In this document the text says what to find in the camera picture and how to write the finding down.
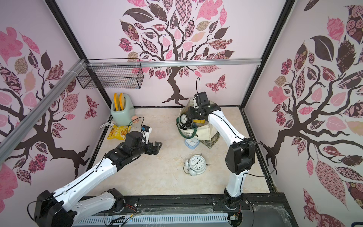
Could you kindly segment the black twin bell clock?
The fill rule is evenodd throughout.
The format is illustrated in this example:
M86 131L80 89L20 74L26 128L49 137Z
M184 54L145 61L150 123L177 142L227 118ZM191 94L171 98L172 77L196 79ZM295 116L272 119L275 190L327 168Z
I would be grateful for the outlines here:
M180 127L184 130L197 127L196 124L193 122L193 119L187 114L181 114L179 120Z

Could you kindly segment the canvas tote bag green handles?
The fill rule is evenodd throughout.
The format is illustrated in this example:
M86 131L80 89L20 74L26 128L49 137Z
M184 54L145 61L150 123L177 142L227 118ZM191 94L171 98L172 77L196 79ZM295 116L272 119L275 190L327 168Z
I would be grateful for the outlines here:
M179 118L183 113L188 115L189 107L193 106L192 101L193 99L190 99L187 105L183 107L179 112L179 116L176 119L178 131L183 138L198 139L203 145L211 149L220 138L220 134L217 132L216 128L212 124L206 121L204 124L195 123L197 127L192 129L184 130L180 127Z

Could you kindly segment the light blue square clock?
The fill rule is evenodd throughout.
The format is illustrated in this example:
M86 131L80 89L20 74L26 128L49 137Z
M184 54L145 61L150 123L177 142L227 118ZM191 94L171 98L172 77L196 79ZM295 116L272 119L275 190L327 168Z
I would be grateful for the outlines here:
M185 139L184 143L189 149L194 150L199 146L200 141L198 139L191 138Z

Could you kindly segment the large white twin bell clock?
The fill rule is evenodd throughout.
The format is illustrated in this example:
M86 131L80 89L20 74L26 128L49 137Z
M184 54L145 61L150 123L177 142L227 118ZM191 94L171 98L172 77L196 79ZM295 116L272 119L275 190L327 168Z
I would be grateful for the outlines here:
M207 169L206 160L201 155L194 155L184 163L183 170L187 175L198 176Z

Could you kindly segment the yellow rectangular alarm clock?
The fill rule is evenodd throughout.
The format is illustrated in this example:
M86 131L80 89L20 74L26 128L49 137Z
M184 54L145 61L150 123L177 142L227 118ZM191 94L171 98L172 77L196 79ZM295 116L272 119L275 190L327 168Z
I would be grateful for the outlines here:
M193 121L198 124L204 124L206 122L205 119L194 119Z

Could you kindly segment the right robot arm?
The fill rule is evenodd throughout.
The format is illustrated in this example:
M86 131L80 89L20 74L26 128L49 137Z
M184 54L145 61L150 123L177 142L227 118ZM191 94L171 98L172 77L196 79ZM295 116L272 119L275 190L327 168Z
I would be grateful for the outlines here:
M227 120L221 107L209 101L206 92L194 95L193 108L188 112L193 120L205 120L211 124L228 146L225 163L230 171L229 182L225 188L224 200L230 209L244 201L243 185L255 163L256 145L246 138Z

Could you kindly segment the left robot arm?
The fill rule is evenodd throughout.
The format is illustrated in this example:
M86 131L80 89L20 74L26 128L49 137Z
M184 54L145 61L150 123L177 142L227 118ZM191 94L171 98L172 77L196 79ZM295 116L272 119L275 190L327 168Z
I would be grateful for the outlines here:
M124 196L115 188L86 200L83 197L141 155L157 155L163 144L150 142L149 135L149 130L127 133L124 142L107 152L101 161L83 175L52 193L45 190L39 194L34 201L34 214L30 218L39 227L72 227L103 211L119 213L128 208Z

